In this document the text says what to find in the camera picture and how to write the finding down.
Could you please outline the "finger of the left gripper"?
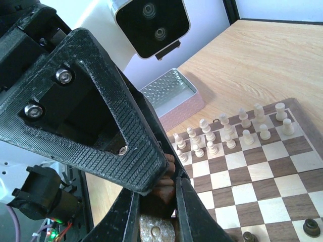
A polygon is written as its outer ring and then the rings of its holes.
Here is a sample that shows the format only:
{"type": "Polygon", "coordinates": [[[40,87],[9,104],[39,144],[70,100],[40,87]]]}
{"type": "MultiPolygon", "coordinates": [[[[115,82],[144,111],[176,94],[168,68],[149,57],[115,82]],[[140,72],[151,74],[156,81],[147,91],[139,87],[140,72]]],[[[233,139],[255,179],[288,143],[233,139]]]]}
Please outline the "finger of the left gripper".
{"type": "Polygon", "coordinates": [[[121,124],[120,130],[135,160],[140,165],[144,164],[144,180],[155,182],[166,176],[173,181],[189,179],[153,106],[119,68],[117,71],[129,99],[121,107],[123,116],[117,124],[121,124]]]}
{"type": "Polygon", "coordinates": [[[144,180],[117,124],[128,101],[117,66],[79,28],[1,98],[1,140],[146,195],[157,181],[144,180]]]}

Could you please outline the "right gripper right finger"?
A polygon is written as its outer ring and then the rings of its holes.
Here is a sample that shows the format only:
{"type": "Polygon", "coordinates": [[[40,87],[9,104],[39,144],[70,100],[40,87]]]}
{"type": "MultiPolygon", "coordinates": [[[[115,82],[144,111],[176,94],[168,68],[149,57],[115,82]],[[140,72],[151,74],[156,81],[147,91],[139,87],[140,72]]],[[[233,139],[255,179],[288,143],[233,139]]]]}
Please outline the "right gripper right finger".
{"type": "Polygon", "coordinates": [[[179,241],[232,241],[203,205],[189,179],[176,179],[179,241]]]}

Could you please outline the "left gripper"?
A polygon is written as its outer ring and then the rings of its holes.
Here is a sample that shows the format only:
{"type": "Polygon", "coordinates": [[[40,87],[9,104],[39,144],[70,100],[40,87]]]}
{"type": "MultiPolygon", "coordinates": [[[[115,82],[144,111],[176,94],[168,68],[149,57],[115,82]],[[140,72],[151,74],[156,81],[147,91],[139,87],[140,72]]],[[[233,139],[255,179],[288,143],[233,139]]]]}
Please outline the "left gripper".
{"type": "Polygon", "coordinates": [[[1,1],[1,91],[8,91],[71,28],[41,1],[1,1]]]}

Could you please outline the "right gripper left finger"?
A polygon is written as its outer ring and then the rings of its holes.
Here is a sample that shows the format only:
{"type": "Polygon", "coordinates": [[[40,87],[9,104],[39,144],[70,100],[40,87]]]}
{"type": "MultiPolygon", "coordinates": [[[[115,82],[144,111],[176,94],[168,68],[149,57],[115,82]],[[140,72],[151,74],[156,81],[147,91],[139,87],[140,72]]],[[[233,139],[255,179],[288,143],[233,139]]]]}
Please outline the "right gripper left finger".
{"type": "Polygon", "coordinates": [[[140,195],[122,189],[106,216],[84,242],[140,241],[140,195]]]}

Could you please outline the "dark chess piece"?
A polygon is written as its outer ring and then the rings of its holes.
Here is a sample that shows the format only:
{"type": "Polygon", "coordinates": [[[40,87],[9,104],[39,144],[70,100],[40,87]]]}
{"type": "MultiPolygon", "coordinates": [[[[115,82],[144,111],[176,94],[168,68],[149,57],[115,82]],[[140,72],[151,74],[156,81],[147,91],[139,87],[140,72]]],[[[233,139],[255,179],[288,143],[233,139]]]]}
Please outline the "dark chess piece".
{"type": "Polygon", "coordinates": [[[141,241],[175,241],[174,219],[175,182],[171,177],[175,173],[175,158],[165,155],[168,170],[157,182],[152,191],[140,200],[139,231],[141,241]]]}
{"type": "Polygon", "coordinates": [[[320,227],[318,223],[311,218],[307,218],[303,223],[303,231],[310,237],[320,236],[320,227]]]}
{"type": "Polygon", "coordinates": [[[245,242],[257,242],[257,238],[249,231],[243,233],[243,239],[245,242]]]}

